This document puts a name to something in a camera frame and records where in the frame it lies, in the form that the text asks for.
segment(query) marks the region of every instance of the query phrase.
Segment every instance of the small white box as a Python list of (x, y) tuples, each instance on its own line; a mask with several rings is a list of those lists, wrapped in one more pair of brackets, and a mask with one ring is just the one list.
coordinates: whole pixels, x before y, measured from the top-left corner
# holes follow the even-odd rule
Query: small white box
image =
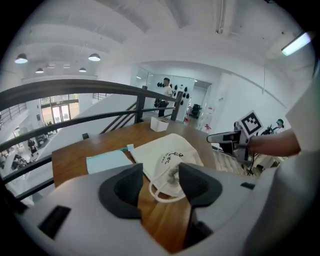
[(169, 123), (164, 120), (151, 117), (151, 129), (155, 132), (165, 131), (168, 128), (168, 125)]

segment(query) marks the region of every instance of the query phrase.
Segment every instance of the ceiling light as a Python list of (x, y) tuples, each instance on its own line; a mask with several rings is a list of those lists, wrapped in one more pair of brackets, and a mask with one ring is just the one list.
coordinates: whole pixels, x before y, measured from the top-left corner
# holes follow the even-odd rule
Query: ceiling light
[(41, 67), (39, 67), (39, 68), (36, 70), (36, 73), (37, 73), (37, 74), (42, 74), (42, 73), (44, 73), (44, 70), (43, 70)]
[(285, 46), (281, 51), (285, 56), (289, 56), (290, 54), (293, 54), (300, 48), (304, 47), (306, 44), (310, 43), (310, 41), (310, 35), (307, 32), (305, 32), (302, 35), (298, 36), (296, 39), (294, 39), (287, 46)]
[(88, 58), (90, 61), (93, 61), (93, 62), (98, 62), (100, 61), (100, 56), (96, 53), (93, 53), (89, 56)]
[(18, 64), (27, 63), (28, 62), (27, 55), (25, 55), (24, 53), (19, 54), (18, 57), (16, 57), (14, 62)]

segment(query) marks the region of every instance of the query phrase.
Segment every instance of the human arm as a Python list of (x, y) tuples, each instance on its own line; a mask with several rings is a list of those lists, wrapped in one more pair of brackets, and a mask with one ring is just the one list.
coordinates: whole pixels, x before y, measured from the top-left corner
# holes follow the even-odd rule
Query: human arm
[(292, 129), (279, 134), (254, 136), (248, 143), (250, 154), (264, 154), (276, 157), (290, 157), (301, 149)]

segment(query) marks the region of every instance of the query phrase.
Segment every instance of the light blue folder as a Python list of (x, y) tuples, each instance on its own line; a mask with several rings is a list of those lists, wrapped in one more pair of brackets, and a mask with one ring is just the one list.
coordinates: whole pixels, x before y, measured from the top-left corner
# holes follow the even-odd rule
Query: light blue folder
[(89, 174), (99, 173), (116, 167), (131, 165), (132, 162), (125, 153), (115, 150), (86, 158), (86, 168)]

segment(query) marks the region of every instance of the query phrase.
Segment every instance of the wooden table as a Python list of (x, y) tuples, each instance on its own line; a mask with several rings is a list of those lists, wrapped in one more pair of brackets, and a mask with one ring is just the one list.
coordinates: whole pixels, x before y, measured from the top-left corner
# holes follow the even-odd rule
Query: wooden table
[[(197, 150), (203, 165), (215, 169), (214, 155), (206, 133), (170, 120), (166, 131), (155, 132), (150, 129), (150, 122), (144, 121), (54, 151), (52, 169), (55, 187), (69, 179), (87, 175), (86, 157), (118, 150), (128, 144), (137, 148), (171, 133), (184, 137)], [(129, 152), (125, 154), (135, 163)], [(179, 252), (183, 249), (189, 223), (190, 204), (186, 198), (174, 203), (159, 203), (150, 195), (148, 185), (149, 180), (144, 176), (138, 199), (142, 225), (168, 252)]]

